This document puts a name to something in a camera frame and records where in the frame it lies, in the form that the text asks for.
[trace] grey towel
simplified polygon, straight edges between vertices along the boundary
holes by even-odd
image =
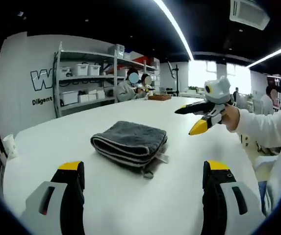
[[[118,121],[90,140],[97,152],[134,167],[148,164],[166,141],[166,131],[127,121]]]

